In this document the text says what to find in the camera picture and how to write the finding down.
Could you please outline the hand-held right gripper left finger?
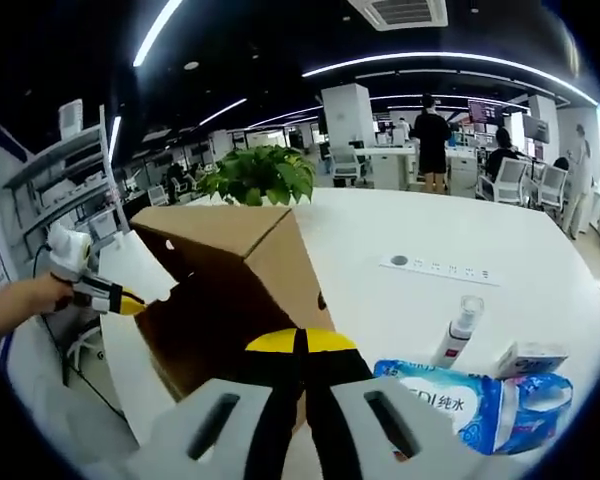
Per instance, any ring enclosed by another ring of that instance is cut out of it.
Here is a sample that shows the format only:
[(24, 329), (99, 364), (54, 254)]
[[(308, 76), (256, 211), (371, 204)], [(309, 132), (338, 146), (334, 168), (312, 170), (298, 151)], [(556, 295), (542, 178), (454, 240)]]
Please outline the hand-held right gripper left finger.
[(303, 332), (252, 341), (237, 378), (211, 379), (154, 424), (125, 463), (132, 479), (278, 479), (302, 395)]

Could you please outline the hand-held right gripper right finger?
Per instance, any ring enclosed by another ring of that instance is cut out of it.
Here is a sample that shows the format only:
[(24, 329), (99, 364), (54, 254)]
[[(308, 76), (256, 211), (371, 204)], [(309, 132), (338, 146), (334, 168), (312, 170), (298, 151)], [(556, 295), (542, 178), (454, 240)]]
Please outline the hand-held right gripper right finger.
[(520, 479), (524, 464), (466, 446), (451, 419), (391, 377), (375, 377), (354, 342), (304, 330), (306, 413), (327, 479)]

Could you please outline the person's left hand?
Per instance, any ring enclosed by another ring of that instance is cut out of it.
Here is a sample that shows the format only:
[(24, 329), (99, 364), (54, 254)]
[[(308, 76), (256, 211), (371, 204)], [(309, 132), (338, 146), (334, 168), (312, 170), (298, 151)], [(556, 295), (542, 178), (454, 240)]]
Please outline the person's left hand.
[(29, 289), (29, 305), (34, 315), (54, 312), (59, 303), (74, 296), (72, 285), (51, 273), (31, 279)]

